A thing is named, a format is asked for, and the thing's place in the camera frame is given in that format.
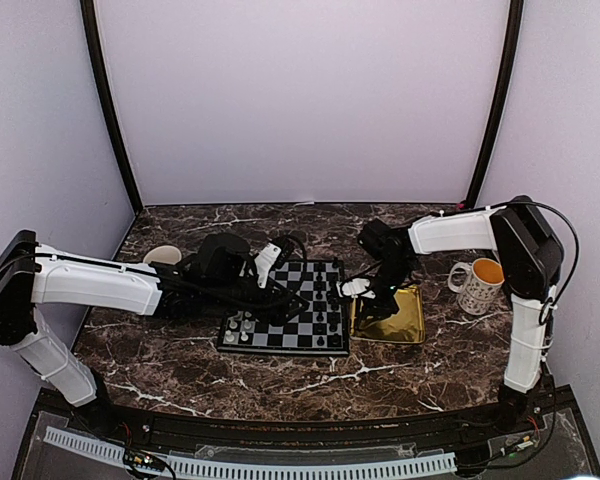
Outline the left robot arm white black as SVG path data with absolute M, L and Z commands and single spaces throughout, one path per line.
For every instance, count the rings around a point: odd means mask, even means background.
M 74 304 L 167 320 L 221 317 L 243 311 L 282 323 L 304 305 L 295 287 L 271 279 L 303 243 L 292 235 L 271 240 L 258 254 L 231 233 L 207 236 L 174 264 L 121 263 L 62 252 L 18 232 L 0 256 L 0 345 L 53 385 L 100 436 L 121 427 L 95 372 L 81 363 L 44 320 L 40 304 Z

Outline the yellow inside cactus mug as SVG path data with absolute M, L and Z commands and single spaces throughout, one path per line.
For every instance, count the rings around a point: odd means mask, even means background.
M 456 294 L 459 307 L 474 316 L 487 312 L 503 284 L 502 266 L 489 258 L 458 262 L 447 277 L 447 287 Z

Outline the left black frame post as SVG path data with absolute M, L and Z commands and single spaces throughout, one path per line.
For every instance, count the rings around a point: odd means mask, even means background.
M 110 144 L 127 198 L 134 214 L 138 215 L 143 211 L 144 205 L 132 172 L 131 163 L 114 106 L 98 28 L 95 2 L 92 0 L 81 0 L 80 10 L 92 74 Z

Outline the black white chess board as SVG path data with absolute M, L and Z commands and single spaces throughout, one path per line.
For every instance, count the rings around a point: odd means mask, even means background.
M 222 320 L 216 350 L 223 353 L 346 357 L 349 355 L 349 319 L 345 306 L 333 298 L 343 277 L 337 259 L 288 261 L 270 273 L 272 282 L 298 282 L 305 310 L 285 325 L 268 325 L 249 312 L 238 311 Z M 326 344 L 316 340 L 324 336 Z

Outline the black front rail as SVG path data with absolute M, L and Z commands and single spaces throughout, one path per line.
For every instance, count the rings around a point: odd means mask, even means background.
M 461 411 L 360 421 L 268 422 L 167 414 L 116 405 L 114 412 L 146 446 L 188 448 L 194 444 L 247 447 L 328 447 L 371 445 L 393 440 L 469 444 L 495 437 L 490 423 Z

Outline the gold metal tray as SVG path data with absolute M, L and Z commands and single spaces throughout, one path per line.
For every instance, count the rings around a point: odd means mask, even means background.
M 418 285 L 399 289 L 394 295 L 395 312 L 379 307 L 375 299 L 356 298 L 350 312 L 350 335 L 366 341 L 415 345 L 426 337 L 422 295 Z

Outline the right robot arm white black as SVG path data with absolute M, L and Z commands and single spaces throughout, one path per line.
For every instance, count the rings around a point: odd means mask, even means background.
M 358 274 L 335 287 L 342 299 L 361 299 L 365 316 L 384 320 L 398 312 L 396 292 L 417 269 L 420 257 L 464 250 L 494 253 L 494 259 L 455 264 L 451 270 L 464 271 L 466 278 L 448 287 L 472 315 L 482 314 L 500 288 L 509 292 L 513 320 L 501 390 L 511 396 L 490 413 L 491 426 L 501 434 L 514 432 L 529 416 L 521 396 L 541 377 L 552 341 L 553 312 L 568 285 L 560 278 L 564 247 L 546 213 L 566 218 L 552 206 L 517 196 L 496 205 L 425 215 L 401 227 L 374 219 L 357 237 L 376 262 L 374 274 Z

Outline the tall cactus print mug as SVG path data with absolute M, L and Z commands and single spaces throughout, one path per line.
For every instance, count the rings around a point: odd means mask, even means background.
M 143 262 L 153 262 L 175 265 L 182 259 L 181 251 L 173 245 L 160 245 L 151 249 L 143 257 Z

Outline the right black frame post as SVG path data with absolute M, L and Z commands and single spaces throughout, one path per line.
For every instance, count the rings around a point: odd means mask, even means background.
M 477 155 L 473 175 L 471 177 L 465 199 L 462 201 L 462 205 L 465 209 L 471 209 L 477 205 L 495 149 L 497 135 L 499 133 L 504 114 L 511 77 L 513 74 L 518 41 L 522 27 L 523 12 L 523 0 L 511 0 L 509 2 L 503 48 L 489 115 L 487 118 L 481 146 Z

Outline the black frame post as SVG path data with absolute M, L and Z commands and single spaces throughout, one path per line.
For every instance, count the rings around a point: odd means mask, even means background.
M 80 10 L 92 74 L 110 144 L 127 198 L 134 214 L 138 215 L 143 211 L 144 205 L 132 172 L 131 163 L 114 106 L 98 28 L 95 2 L 92 0 L 81 0 Z
M 522 27 L 523 12 L 523 0 L 511 0 L 509 2 L 503 48 L 489 115 L 487 118 L 481 146 L 477 155 L 473 175 L 471 177 L 465 199 L 462 201 L 462 205 L 465 209 L 471 209 L 477 205 L 495 149 L 497 135 L 499 133 L 504 114 L 511 77 L 513 74 L 518 41 Z

